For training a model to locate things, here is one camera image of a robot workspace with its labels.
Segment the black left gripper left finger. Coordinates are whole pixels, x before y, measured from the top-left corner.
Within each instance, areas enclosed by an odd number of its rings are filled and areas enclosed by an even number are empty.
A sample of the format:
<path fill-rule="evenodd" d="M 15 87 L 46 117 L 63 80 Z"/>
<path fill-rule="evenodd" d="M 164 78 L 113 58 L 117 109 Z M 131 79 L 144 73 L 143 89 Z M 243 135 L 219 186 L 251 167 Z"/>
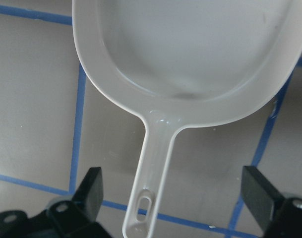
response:
<path fill-rule="evenodd" d="M 102 169 L 92 167 L 71 198 L 34 217 L 21 210 L 0 212 L 0 238 L 107 238 L 109 233 L 96 222 L 102 201 Z"/>

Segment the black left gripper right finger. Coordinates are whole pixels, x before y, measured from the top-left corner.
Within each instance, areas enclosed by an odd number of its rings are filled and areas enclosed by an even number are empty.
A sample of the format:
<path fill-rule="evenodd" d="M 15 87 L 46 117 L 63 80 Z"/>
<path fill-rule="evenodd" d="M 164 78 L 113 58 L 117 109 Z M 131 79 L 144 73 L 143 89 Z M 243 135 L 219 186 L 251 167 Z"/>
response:
<path fill-rule="evenodd" d="M 285 197 L 255 166 L 242 168 L 241 197 L 264 238 L 302 238 L 302 198 Z"/>

